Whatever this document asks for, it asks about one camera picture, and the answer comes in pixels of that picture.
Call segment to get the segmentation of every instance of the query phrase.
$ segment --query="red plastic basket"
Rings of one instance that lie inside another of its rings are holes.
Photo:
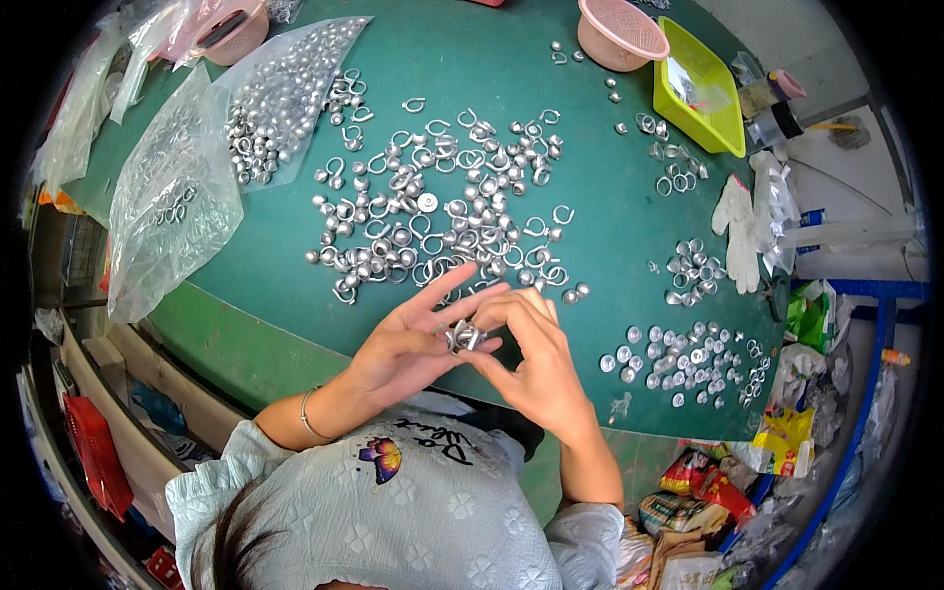
[[[65,416],[85,480],[99,506],[125,522],[134,495],[111,441],[109,423],[87,397],[66,397]]]

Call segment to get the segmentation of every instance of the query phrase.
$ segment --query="woman's right hand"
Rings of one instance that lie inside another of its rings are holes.
[[[512,291],[483,302],[471,321],[484,331],[507,325],[521,347],[524,361],[514,372],[485,352],[459,351],[460,358],[488,379],[505,401],[565,443],[598,428],[552,301],[536,289]]]

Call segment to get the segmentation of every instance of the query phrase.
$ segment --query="green table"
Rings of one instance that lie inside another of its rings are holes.
[[[736,403],[736,388],[730,384],[724,393],[728,403],[716,410],[711,404],[695,403],[699,387],[686,392],[685,405],[677,409],[670,403],[676,390],[646,388],[648,360],[628,387],[619,380],[618,371],[604,374],[598,368],[602,354],[614,353],[626,343],[630,325],[644,331],[659,325],[678,332],[690,330],[696,320],[715,320],[731,331],[743,330],[768,347],[781,341],[783,326],[772,323],[766,301],[758,295],[737,295],[730,281],[721,281],[717,295],[705,297],[691,309],[664,302],[664,292],[671,283],[665,262],[680,239],[700,237],[706,251],[723,260],[727,237],[711,232],[711,213],[729,173],[752,182],[746,161],[730,154],[706,154],[670,126],[670,141],[687,145],[705,162],[711,177],[700,181],[691,193],[658,196],[653,184],[663,173],[664,164],[649,158],[651,137],[637,132],[633,123],[638,111],[651,112],[652,66],[615,75],[623,101],[613,104],[607,98],[610,90],[603,84],[603,78],[612,74],[592,60],[554,65],[550,41],[560,41],[568,55],[579,47],[576,25],[580,13],[574,2],[514,0],[498,10],[456,0],[426,0],[408,6],[377,0],[309,2],[295,25],[367,14],[377,18],[346,60],[346,67],[361,70],[369,86],[366,104],[376,114],[362,124],[363,150],[347,152],[340,128],[332,127],[327,117],[319,120],[296,181],[246,194],[245,219],[229,244],[190,276],[190,284],[168,295],[152,313],[151,319],[164,333],[168,347],[198,370],[208,367],[217,384],[254,407],[321,382],[340,370],[377,322],[416,288],[412,283],[368,284],[360,289],[356,305],[340,303],[330,291],[340,275],[323,265],[312,267],[302,258],[305,250],[316,247],[324,229],[324,219],[311,205],[312,195],[325,193],[333,202],[341,196],[353,198],[351,162],[366,161],[379,153],[399,129],[421,131],[427,121],[437,118],[454,124],[459,111],[472,108],[498,129],[501,141],[510,143],[516,136],[508,130],[509,123],[527,122],[543,109],[555,109],[561,113],[561,121],[557,126],[545,126],[545,132],[557,133],[565,140],[564,154],[553,162],[555,169],[546,186],[535,187],[529,182],[524,196],[509,194],[508,213],[523,224],[532,215],[549,220],[551,209],[559,204],[576,210],[564,239],[553,244],[552,251],[569,271],[568,286],[582,281],[593,289],[578,305],[562,305],[559,310],[600,423],[670,436],[750,439],[767,391],[746,411]],[[722,59],[730,60],[735,51],[744,49],[690,0],[676,0],[669,16],[713,47]],[[210,71],[216,77],[222,68],[211,65]],[[128,111],[125,125],[104,125],[93,146],[87,177],[67,187],[69,195],[99,221],[108,220],[113,184],[126,155],[187,74],[187,69],[152,71],[144,85],[144,99]],[[419,114],[409,114],[400,103],[415,96],[425,96],[427,106]],[[630,133],[617,135],[617,121],[626,122]],[[461,131],[457,125],[451,129],[461,147],[473,147]],[[314,170],[324,167],[333,156],[347,162],[347,183],[338,192],[312,179]],[[387,177],[371,176],[371,193],[385,190]],[[461,174],[427,172],[424,178],[427,190],[437,194],[441,204],[461,198]],[[399,217],[404,223],[408,220],[405,214]],[[432,217],[434,229],[443,230],[445,214],[437,211]],[[339,245],[367,244],[360,232],[356,236],[340,239]],[[527,250],[542,243],[525,238],[521,245]],[[663,272],[650,273],[648,260],[659,263]],[[559,300],[562,291],[551,289],[548,296]],[[197,309],[208,311],[194,314],[192,310]],[[227,330],[235,326],[229,322],[238,313],[246,318],[237,322],[241,336],[234,339],[228,337]],[[207,333],[213,337],[204,338]],[[228,352],[215,352],[223,340]],[[274,348],[261,350],[260,342],[273,343]],[[645,342],[632,347],[644,358]],[[747,358],[743,344],[733,349]],[[283,355],[290,355],[294,362],[286,364]],[[240,366],[229,372],[223,365],[233,362],[233,356],[239,357]],[[300,362],[303,357],[314,366]],[[748,366],[745,363],[741,368],[746,372]],[[464,395],[501,401],[470,367],[460,367],[436,384]],[[629,412],[625,417],[612,414],[612,402],[623,398],[626,391],[632,393]]]

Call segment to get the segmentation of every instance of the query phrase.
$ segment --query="woman's left hand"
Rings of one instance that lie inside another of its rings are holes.
[[[483,301],[506,293],[511,286],[502,282],[438,312],[432,308],[478,269],[474,262],[467,262],[390,312],[334,382],[342,390],[362,396],[368,405],[382,409],[422,391],[449,369],[462,364],[459,357],[449,354],[445,337],[434,337],[432,332],[440,324],[451,326],[471,315]],[[490,353],[499,346],[500,338],[489,338],[477,350]]]

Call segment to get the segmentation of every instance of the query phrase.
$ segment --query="wrist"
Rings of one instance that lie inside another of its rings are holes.
[[[349,387],[342,379],[343,375],[318,388],[305,407],[309,424],[318,434],[329,439],[351,432],[382,409],[371,403],[368,396]]]
[[[585,398],[582,403],[569,413],[567,421],[551,433],[561,441],[562,446],[570,448],[584,447],[600,436],[597,412],[593,403]]]

